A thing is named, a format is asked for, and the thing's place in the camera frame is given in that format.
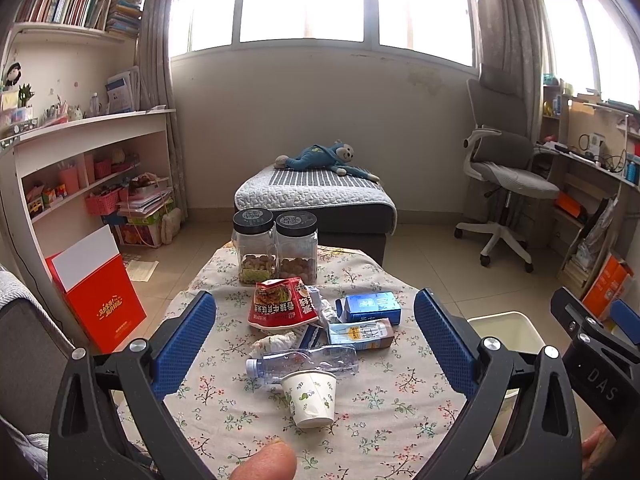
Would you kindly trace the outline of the person left hand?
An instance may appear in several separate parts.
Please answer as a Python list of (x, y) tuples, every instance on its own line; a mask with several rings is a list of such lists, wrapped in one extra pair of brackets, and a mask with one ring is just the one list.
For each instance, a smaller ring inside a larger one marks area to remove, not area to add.
[(292, 480), (296, 475), (297, 457), (281, 440), (273, 441), (239, 464), (230, 480)]

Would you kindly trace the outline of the person right hand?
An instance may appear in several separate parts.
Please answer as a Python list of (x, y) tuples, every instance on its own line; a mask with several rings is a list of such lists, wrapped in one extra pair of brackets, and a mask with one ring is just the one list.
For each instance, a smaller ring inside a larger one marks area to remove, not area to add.
[(593, 433), (582, 441), (582, 476), (584, 478), (587, 478), (591, 471), (605, 459), (615, 443), (615, 437), (605, 424), (597, 426)]

